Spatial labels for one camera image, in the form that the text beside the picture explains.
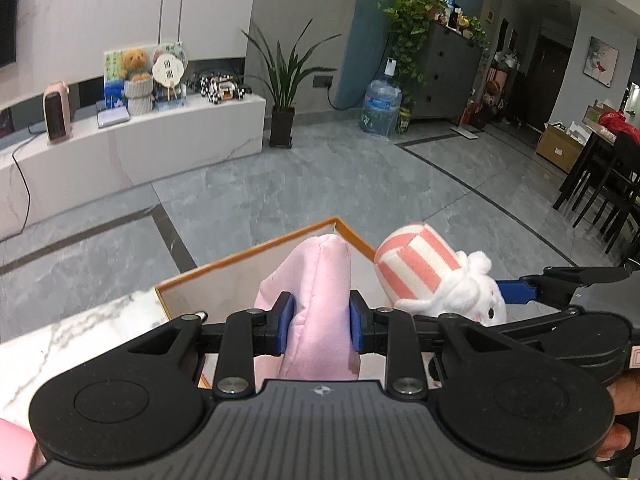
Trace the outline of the person's right hand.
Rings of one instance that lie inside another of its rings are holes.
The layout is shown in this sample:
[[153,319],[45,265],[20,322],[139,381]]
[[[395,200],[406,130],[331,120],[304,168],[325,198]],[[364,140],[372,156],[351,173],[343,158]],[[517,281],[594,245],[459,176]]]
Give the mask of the person's right hand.
[[[618,378],[608,386],[616,415],[626,415],[640,411],[640,374],[638,370]],[[597,455],[598,460],[609,460],[616,452],[626,448],[631,441],[631,431],[617,422],[605,437]]]

